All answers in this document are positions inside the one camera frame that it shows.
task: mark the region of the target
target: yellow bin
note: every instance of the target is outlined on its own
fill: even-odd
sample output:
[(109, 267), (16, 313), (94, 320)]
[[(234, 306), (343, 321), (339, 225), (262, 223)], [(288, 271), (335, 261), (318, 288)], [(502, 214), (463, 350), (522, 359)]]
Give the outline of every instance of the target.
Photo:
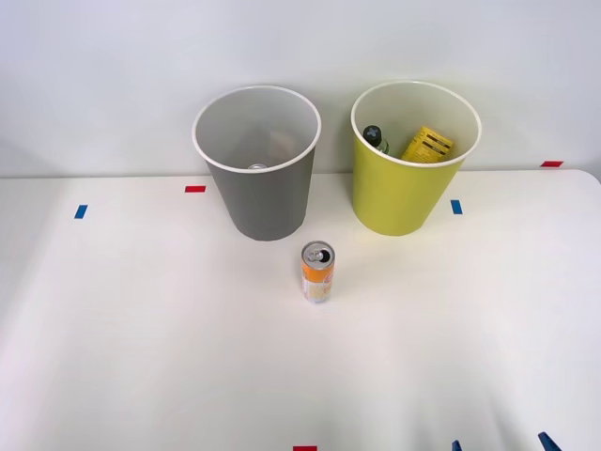
[[(365, 226), (382, 235), (406, 235), (422, 226), (482, 134), (478, 113), (465, 99), (426, 82), (368, 89), (355, 101), (350, 121), (355, 133), (353, 208)], [(363, 139), (368, 125), (382, 129), (390, 156)], [(395, 158), (423, 125), (455, 142), (446, 160), (411, 163)]]

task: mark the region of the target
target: can lid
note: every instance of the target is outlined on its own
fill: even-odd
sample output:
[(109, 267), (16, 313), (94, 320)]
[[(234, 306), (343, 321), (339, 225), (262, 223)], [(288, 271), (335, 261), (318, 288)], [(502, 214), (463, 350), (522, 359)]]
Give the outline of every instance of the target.
[(324, 241), (311, 241), (302, 248), (302, 261), (314, 270), (325, 270), (334, 262), (334, 250)]
[(368, 125), (363, 130), (363, 138), (367, 141), (371, 146), (377, 147), (382, 142), (382, 130), (379, 129), (377, 125)]

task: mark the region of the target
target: plastic bottle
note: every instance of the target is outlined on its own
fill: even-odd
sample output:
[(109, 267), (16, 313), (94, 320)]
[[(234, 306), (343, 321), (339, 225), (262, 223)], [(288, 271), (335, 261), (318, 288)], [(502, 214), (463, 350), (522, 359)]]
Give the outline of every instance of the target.
[(388, 155), (388, 141), (382, 137), (382, 130), (377, 125), (368, 125), (363, 130), (363, 138), (370, 146)]

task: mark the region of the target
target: gray bin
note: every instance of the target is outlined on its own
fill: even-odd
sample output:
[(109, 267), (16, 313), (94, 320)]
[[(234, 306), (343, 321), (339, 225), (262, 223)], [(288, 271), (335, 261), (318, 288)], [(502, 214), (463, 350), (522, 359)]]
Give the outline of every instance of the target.
[(231, 91), (198, 114), (194, 144), (240, 232), (273, 241), (301, 226), (320, 132), (313, 104), (276, 86)]

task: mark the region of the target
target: table surface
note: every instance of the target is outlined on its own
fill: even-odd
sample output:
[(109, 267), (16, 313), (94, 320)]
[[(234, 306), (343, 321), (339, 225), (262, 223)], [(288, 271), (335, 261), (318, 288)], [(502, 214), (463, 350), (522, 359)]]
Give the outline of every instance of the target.
[[(0, 180), (0, 449), (597, 449), (597, 180), (462, 172), (399, 238), (351, 182), (315, 175), (257, 242), (209, 177)], [(310, 240), (337, 256), (319, 305)]]

